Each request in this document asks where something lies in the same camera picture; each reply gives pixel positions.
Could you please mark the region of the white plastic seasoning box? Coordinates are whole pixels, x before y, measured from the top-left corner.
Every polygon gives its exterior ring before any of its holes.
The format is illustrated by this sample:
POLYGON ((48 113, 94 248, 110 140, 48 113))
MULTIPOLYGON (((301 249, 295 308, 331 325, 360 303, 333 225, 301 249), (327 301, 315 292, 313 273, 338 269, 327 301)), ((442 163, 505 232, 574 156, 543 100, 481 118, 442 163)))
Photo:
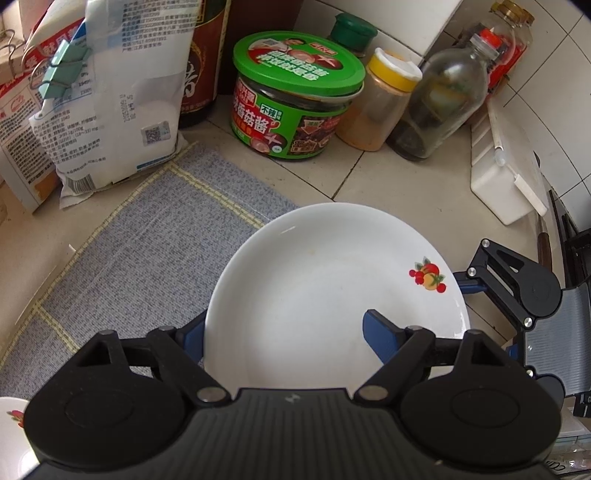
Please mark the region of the white plastic seasoning box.
POLYGON ((472 193, 504 225, 549 208, 533 147, 516 121, 491 97, 471 120, 472 193))

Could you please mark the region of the green lid sauce jar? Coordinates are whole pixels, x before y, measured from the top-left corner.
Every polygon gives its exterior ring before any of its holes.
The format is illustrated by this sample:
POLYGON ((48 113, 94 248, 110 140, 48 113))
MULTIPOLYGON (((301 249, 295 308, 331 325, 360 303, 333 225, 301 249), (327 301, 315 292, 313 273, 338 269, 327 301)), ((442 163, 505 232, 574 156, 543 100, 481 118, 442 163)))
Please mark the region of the green lid sauce jar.
POLYGON ((366 70, 346 48, 294 31, 239 40, 230 125, 252 150, 283 161, 321 154, 363 91, 366 70))

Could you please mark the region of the green cap small jar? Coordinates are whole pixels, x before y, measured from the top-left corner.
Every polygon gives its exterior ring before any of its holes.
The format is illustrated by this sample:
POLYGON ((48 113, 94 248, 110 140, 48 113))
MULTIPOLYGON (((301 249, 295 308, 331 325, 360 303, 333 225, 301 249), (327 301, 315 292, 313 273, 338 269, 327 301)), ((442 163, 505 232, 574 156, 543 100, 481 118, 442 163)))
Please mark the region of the green cap small jar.
POLYGON ((378 30, 374 25, 360 17, 342 12, 335 16, 329 40, 348 49, 356 57, 363 58, 377 35, 378 30))

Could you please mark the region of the grey green checked cloth mat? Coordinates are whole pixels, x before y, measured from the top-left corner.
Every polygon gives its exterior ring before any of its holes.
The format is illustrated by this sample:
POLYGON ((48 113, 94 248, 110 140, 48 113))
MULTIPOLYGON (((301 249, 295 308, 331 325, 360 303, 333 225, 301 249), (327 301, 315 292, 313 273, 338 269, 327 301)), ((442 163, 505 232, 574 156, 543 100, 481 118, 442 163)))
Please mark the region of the grey green checked cloth mat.
POLYGON ((1 356, 2 396, 32 398, 100 330, 133 338, 197 317, 242 243, 294 207, 193 146, 143 182, 35 299, 1 356))

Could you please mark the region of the large white round plate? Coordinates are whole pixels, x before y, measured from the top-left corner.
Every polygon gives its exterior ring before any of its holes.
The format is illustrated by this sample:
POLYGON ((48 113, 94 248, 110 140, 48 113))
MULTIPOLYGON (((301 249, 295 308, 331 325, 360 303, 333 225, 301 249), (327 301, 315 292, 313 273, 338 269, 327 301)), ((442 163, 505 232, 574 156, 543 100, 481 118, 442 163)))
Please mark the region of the large white round plate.
POLYGON ((356 390, 382 365, 363 339, 370 309, 444 338, 470 326, 451 268, 404 221, 349 203, 291 211, 224 268, 205 319, 205 370, 230 392, 356 390))

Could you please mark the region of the white plastic bag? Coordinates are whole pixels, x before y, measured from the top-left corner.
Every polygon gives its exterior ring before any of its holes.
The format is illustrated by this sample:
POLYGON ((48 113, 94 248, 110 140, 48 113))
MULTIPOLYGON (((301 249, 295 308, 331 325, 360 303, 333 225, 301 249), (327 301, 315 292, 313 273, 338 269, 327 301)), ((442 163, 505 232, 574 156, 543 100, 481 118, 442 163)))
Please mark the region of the white plastic bag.
POLYGON ((60 206, 158 166, 178 131, 197 1, 89 1, 40 87, 31 129, 61 181, 60 206))

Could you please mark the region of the red white paper bag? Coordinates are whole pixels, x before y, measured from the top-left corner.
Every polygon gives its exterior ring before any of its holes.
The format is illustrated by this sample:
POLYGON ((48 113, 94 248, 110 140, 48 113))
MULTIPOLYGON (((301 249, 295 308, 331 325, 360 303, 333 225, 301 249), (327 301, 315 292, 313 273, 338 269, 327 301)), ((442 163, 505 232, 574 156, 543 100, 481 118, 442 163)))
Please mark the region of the red white paper bag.
POLYGON ((24 72, 1 86, 1 177, 23 207, 35 211, 59 184, 55 167, 36 139, 29 118, 40 111, 41 95, 29 83, 33 69, 53 53, 63 40, 70 40, 82 22, 79 15, 30 54, 24 72))

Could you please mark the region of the white oval dish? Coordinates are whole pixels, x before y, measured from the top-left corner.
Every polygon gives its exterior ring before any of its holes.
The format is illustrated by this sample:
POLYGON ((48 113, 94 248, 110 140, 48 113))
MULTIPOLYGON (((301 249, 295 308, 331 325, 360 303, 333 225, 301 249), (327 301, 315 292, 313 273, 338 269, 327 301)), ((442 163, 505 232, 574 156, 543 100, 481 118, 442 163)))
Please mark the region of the white oval dish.
POLYGON ((37 457, 23 427, 27 400, 0 399, 0 475, 2 479, 23 479, 38 465, 37 457))

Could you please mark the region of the yellow lid spice jar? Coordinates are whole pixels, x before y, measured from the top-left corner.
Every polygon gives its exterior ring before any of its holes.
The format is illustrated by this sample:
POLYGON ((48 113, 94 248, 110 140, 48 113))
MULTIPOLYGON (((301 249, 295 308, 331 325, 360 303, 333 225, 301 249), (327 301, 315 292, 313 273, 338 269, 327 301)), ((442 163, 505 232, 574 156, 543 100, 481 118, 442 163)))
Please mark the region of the yellow lid spice jar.
POLYGON ((353 148, 378 151, 402 118, 423 72, 381 47, 370 57, 366 72, 363 91, 342 115, 335 133, 353 148))

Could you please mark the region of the dark soy sauce bottle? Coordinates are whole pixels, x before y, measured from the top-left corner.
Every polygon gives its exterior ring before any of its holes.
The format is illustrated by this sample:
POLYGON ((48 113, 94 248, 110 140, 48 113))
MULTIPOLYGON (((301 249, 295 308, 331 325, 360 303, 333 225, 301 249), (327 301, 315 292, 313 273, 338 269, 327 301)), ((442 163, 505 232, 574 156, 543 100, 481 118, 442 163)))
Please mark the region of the dark soy sauce bottle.
POLYGON ((231 1, 201 2, 187 59, 179 128, 187 129, 211 113, 231 1))

